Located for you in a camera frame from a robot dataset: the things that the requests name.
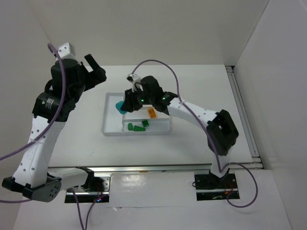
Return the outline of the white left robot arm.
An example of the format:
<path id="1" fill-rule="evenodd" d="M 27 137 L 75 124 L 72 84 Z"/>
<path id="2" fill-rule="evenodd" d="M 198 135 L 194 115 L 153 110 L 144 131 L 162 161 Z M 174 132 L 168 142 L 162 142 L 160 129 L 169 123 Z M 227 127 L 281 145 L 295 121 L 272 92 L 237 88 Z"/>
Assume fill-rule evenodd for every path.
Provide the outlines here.
<path id="1" fill-rule="evenodd" d="M 41 202 L 52 201 L 61 190 L 80 186 L 90 190 L 102 181 L 87 167 L 77 166 L 58 173 L 48 172 L 57 139 L 81 95 L 106 81 L 106 71 L 92 55 L 85 57 L 92 71 L 74 57 L 63 57 L 51 67 L 51 79 L 33 107 L 32 128 L 26 151 L 15 173 L 2 187 Z"/>

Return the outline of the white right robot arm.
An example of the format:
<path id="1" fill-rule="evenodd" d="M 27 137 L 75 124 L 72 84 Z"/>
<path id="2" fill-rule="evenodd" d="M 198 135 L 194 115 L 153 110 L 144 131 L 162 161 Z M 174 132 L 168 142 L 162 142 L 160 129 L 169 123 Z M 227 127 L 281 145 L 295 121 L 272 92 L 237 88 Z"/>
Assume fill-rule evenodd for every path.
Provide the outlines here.
<path id="1" fill-rule="evenodd" d="M 214 153 L 209 170 L 210 179 L 222 182 L 229 173 L 229 152 L 238 138 L 238 130 L 230 113 L 201 108 L 184 101 L 179 94 L 166 92 L 153 76 L 141 78 L 129 74 L 127 80 L 132 87 L 124 92 L 123 102 L 117 103 L 117 110 L 122 114 L 133 113 L 144 105 L 152 106 L 165 115 L 181 118 L 203 129 L 207 136 L 208 147 Z"/>

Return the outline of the teal rounded lego brick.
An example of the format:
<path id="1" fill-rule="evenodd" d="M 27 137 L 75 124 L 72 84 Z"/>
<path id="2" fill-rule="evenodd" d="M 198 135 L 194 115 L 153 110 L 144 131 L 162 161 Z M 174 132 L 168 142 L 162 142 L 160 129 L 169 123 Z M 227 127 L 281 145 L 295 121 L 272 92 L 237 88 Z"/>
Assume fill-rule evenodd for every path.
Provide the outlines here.
<path id="1" fill-rule="evenodd" d="M 116 103 L 116 109 L 122 115 L 127 113 L 126 111 L 122 110 L 122 108 L 121 108 L 123 104 L 124 104 L 124 101 L 119 101 L 118 103 Z"/>

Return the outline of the yellow lego brick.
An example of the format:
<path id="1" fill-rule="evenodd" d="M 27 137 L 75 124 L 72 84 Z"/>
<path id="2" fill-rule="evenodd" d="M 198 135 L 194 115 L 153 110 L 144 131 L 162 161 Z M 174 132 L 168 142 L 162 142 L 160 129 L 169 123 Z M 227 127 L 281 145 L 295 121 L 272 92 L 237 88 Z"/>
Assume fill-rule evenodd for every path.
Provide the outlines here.
<path id="1" fill-rule="evenodd" d="M 148 112 L 148 115 L 149 115 L 149 117 L 150 117 L 151 119 L 157 118 L 157 114 L 156 114 L 154 108 L 152 108 L 152 107 L 148 108 L 148 109 L 147 109 L 147 112 Z"/>

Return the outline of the green 2x4 lego brick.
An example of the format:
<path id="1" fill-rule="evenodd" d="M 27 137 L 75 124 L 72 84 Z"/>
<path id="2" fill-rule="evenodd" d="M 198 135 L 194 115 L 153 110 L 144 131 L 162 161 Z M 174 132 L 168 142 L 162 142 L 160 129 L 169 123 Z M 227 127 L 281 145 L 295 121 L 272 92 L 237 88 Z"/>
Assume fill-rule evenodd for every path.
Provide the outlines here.
<path id="1" fill-rule="evenodd" d="M 133 131 L 135 131 L 135 132 L 144 132 L 144 131 L 146 131 L 146 128 L 141 127 L 141 126 L 134 126 L 133 127 Z"/>

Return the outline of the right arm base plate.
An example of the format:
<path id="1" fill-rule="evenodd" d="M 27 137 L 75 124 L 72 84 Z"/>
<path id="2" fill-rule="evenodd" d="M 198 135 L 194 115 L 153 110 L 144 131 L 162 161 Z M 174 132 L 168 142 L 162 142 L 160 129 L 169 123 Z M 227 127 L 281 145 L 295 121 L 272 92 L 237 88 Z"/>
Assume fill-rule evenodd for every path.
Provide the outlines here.
<path id="1" fill-rule="evenodd" d="M 197 201 L 239 199 L 239 190 L 234 173 L 230 173 L 222 182 L 214 183 L 208 174 L 195 174 L 192 186 L 196 189 Z"/>

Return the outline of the green 2x2 lego brick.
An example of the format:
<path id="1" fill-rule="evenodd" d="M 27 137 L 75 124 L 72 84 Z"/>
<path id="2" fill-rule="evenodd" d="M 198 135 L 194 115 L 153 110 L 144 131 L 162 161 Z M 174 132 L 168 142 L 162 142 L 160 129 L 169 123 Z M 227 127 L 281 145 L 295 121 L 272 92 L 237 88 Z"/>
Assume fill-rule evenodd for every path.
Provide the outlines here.
<path id="1" fill-rule="evenodd" d="M 148 120 L 142 120 L 142 126 L 143 127 L 148 127 L 149 126 Z"/>

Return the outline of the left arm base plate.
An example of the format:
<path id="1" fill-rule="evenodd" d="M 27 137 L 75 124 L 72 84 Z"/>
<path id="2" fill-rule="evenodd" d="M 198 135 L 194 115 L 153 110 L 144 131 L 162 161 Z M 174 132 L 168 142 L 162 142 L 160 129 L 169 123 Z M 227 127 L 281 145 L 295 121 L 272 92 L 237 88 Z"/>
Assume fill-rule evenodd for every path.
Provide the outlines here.
<path id="1" fill-rule="evenodd" d="M 98 198 L 98 203 L 109 202 L 109 190 L 111 182 L 110 173 L 97 173 L 95 178 L 98 178 L 98 182 L 94 182 L 91 188 L 84 189 L 81 185 L 74 186 L 72 191 L 76 194 L 79 203 L 92 203 Z"/>

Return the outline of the small green lego brick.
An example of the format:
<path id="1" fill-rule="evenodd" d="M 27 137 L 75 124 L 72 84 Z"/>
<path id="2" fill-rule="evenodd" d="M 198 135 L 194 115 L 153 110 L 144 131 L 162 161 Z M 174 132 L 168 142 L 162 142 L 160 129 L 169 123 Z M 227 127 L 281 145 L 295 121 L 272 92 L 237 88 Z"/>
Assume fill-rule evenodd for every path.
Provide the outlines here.
<path id="1" fill-rule="evenodd" d="M 132 123 L 128 123 L 128 131 L 132 131 L 133 130 L 133 124 Z"/>

